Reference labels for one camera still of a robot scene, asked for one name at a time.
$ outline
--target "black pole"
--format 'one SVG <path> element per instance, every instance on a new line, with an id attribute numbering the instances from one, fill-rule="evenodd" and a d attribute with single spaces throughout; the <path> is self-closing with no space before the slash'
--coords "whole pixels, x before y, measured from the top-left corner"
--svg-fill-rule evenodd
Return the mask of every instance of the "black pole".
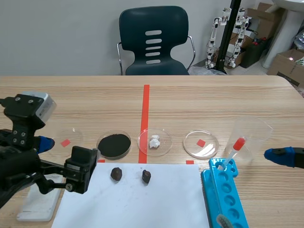
<path id="1" fill-rule="evenodd" d="M 227 54 L 229 42 L 231 39 L 231 35 L 234 29 L 234 25 L 236 23 L 237 15 L 238 15 L 238 9 L 241 4 L 241 0 L 232 0 L 231 1 L 231 14 L 229 21 L 227 22 L 227 25 L 225 26 L 224 34 L 222 42 L 220 43 L 219 51 L 218 51 L 218 59 L 217 63 L 215 65 L 215 69 L 219 70 L 221 72 L 225 73 L 224 70 L 224 63 L 225 63 L 225 57 Z"/>

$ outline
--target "white paper sheet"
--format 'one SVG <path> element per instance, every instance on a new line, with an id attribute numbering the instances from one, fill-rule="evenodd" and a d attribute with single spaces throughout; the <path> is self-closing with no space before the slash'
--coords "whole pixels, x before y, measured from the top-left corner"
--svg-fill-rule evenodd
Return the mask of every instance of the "white paper sheet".
<path id="1" fill-rule="evenodd" d="M 85 194 L 65 191 L 52 228 L 209 228 L 199 174 L 197 165 L 98 163 Z"/>

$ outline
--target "red square label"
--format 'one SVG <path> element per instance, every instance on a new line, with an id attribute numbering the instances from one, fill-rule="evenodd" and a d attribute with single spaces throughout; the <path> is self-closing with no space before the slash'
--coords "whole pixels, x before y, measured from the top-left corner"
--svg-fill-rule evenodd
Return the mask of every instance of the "red square label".
<path id="1" fill-rule="evenodd" d="M 205 144 L 206 144 L 206 142 L 204 141 L 204 140 L 198 140 L 198 142 L 196 143 L 198 146 L 200 146 L 200 147 L 204 147 L 205 146 Z"/>
<path id="2" fill-rule="evenodd" d="M 71 143 L 71 142 L 70 142 L 68 139 L 66 139 L 66 140 L 62 141 L 60 144 L 61 144 L 63 147 L 66 147 L 66 146 L 68 146 L 70 143 Z"/>

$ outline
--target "brown rock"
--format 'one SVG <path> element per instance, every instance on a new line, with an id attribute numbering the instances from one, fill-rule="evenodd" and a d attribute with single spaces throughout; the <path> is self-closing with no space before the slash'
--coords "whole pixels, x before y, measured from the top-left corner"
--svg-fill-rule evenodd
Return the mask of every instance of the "brown rock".
<path id="1" fill-rule="evenodd" d="M 113 180 L 120 181 L 122 176 L 123 176 L 123 172 L 121 169 L 119 169 L 118 167 L 112 169 L 111 177 L 113 178 Z"/>

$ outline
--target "gray wall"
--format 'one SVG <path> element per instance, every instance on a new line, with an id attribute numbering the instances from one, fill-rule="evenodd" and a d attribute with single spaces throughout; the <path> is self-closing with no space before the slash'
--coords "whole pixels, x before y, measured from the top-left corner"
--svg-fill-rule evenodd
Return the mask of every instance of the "gray wall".
<path id="1" fill-rule="evenodd" d="M 243 0 L 243 7 L 255 2 Z M 229 0 L 0 0 L 0 75 L 118 75 L 118 19 L 129 8 L 178 5 L 189 16 L 189 34 L 205 59 L 215 16 Z M 218 33 L 218 45 L 223 28 Z M 188 66 L 191 44 L 172 57 Z M 124 68 L 134 55 L 123 51 Z"/>

